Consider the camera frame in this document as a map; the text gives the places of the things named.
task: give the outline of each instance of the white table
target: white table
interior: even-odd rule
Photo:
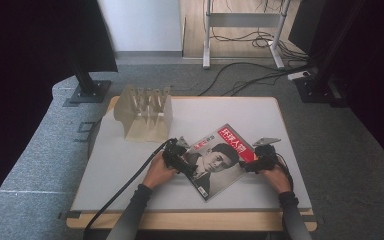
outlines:
[[[172,107],[173,123],[169,136],[176,138],[183,136],[189,144],[225,123],[229,123],[250,144],[261,137],[280,138],[281,141],[274,143],[273,146],[289,166],[294,179],[295,193],[300,200],[298,208],[303,215],[313,216],[311,202],[276,99],[172,97]],[[159,143],[125,141],[121,122],[114,119],[113,111],[110,110],[102,120],[92,155],[72,205],[71,211],[82,214],[78,218],[67,219],[68,226],[84,227],[93,213],[97,212],[133,176],[159,145]],[[144,174],[145,171],[109,207],[109,211],[112,212],[98,219],[95,227],[111,228],[114,225]],[[205,224],[212,219],[217,222],[209,226]],[[246,174],[209,202],[204,202],[187,178],[179,174],[154,191],[140,227],[274,231],[282,229],[280,219],[281,210],[277,194],[261,176]],[[316,223],[313,221],[307,226],[309,230],[315,230]]]

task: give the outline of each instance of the black stand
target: black stand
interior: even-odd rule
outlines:
[[[67,98],[64,107],[77,107],[80,103],[101,103],[104,101],[105,94],[111,81],[101,80],[93,81],[89,73],[86,72],[79,61],[77,60],[74,51],[69,50],[70,61],[73,66],[74,74],[76,75],[79,85],[74,91],[71,98]]]
[[[333,39],[331,47],[328,49],[326,57],[321,65],[319,72],[316,76],[304,79],[295,80],[298,92],[301,96],[302,102],[305,103],[331,103],[333,105],[343,104],[341,97],[335,98],[332,92],[334,81],[331,81],[333,74],[333,63],[335,57],[338,55],[338,49],[343,42],[346,34],[351,28],[354,20],[358,16],[365,0],[358,0],[353,9],[350,11],[345,25],[340,29],[339,33]]]

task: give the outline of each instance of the metal frame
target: metal frame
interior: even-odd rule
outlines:
[[[270,51],[277,68],[285,65],[277,51],[280,34],[287,16],[290,0],[286,0],[281,13],[211,13],[211,0],[207,0],[205,13],[205,41],[203,54],[204,69],[210,68],[210,27],[265,27],[276,28],[273,41],[269,41]]]

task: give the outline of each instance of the sleeve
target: sleeve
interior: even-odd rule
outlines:
[[[107,240],[135,239],[142,214],[151,198],[151,194],[151,189],[145,185],[139,184],[138,189],[130,199],[129,205],[111,230]]]
[[[311,240],[310,233],[298,210],[298,198],[293,192],[279,194],[280,206],[283,209],[283,224],[286,233],[292,240]]]

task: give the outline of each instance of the gray carpet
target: gray carpet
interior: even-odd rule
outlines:
[[[110,99],[127,84],[197,95],[223,66],[122,65],[119,73],[92,73],[94,80],[112,81],[109,92],[103,103],[78,107],[63,107],[77,86],[74,77],[55,85],[47,114],[0,188],[0,239],[81,239],[82,231],[66,227],[58,215],[70,209],[87,164],[87,130],[105,114]],[[231,66],[206,95],[219,96],[237,81],[267,73],[257,66]],[[302,103],[286,76],[237,96],[277,98],[319,222],[314,239],[384,239],[384,151],[350,109]]]

